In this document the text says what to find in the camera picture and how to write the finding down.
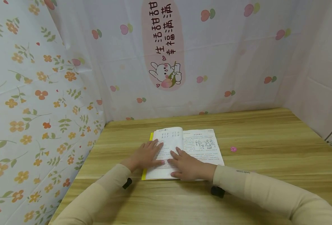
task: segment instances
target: cartoon rabbit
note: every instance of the cartoon rabbit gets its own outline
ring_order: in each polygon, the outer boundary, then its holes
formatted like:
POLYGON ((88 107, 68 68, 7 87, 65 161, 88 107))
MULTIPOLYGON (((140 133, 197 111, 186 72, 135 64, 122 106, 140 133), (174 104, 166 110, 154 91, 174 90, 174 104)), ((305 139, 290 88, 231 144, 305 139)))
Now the cartoon rabbit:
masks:
POLYGON ((168 63, 165 64, 159 64, 157 65, 155 62, 151 62, 151 66, 156 70, 150 70, 150 74, 154 76, 159 82, 162 82, 163 80, 167 79, 172 72, 173 75, 171 76, 171 80, 175 78, 176 84, 181 83, 182 79, 182 73, 180 73, 180 64, 176 63, 175 66, 172 66, 168 63))

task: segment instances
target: beige sleeve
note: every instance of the beige sleeve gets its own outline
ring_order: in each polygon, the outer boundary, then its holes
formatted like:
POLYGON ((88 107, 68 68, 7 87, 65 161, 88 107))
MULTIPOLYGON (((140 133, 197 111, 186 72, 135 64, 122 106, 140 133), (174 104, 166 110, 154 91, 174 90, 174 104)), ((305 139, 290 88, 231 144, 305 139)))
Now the beige sleeve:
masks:
POLYGON ((327 201, 286 182, 228 166, 217 166, 213 184, 272 213, 283 215, 295 225, 332 224, 332 206, 327 201))
POLYGON ((53 225, 91 225, 109 197, 122 187, 131 171, 117 164, 103 177, 91 184, 56 218, 53 225))

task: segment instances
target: wooden table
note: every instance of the wooden table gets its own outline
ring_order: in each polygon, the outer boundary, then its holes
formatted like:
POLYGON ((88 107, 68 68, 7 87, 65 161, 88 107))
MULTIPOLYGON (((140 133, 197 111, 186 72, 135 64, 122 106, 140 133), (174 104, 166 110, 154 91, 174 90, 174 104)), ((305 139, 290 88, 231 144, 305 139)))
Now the wooden table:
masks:
MULTIPOLYGON (((225 165, 272 176, 332 205, 332 148, 288 109, 267 109, 114 121, 104 128, 53 220, 83 190, 127 157, 157 129, 215 130, 225 165), (237 147, 231 152, 230 147, 237 147)), ((141 181, 119 190, 95 224, 291 224, 253 203, 210 194, 207 182, 141 181)))

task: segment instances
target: open book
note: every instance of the open book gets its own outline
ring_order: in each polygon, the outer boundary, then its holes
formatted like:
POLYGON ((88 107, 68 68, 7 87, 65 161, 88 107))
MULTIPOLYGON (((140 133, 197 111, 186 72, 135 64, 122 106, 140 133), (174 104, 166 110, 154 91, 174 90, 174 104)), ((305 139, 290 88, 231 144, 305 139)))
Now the open book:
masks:
POLYGON ((151 133, 150 140, 155 139, 159 143, 163 142, 156 159, 163 159, 165 164, 144 169, 142 180, 176 179, 171 177, 171 173, 177 171, 177 168, 167 162, 167 159, 172 158, 171 150, 177 154, 176 147, 204 163, 225 165, 213 129, 184 131, 181 127, 169 127, 151 133))

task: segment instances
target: pink banner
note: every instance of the pink banner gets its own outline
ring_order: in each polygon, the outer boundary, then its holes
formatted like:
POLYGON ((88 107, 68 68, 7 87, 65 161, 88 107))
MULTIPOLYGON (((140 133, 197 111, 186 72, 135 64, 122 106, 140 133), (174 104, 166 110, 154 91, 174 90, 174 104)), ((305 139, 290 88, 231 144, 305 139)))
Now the pink banner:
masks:
POLYGON ((181 17, 173 0, 142 3, 145 63, 151 81, 161 90, 174 91, 185 82, 181 17))

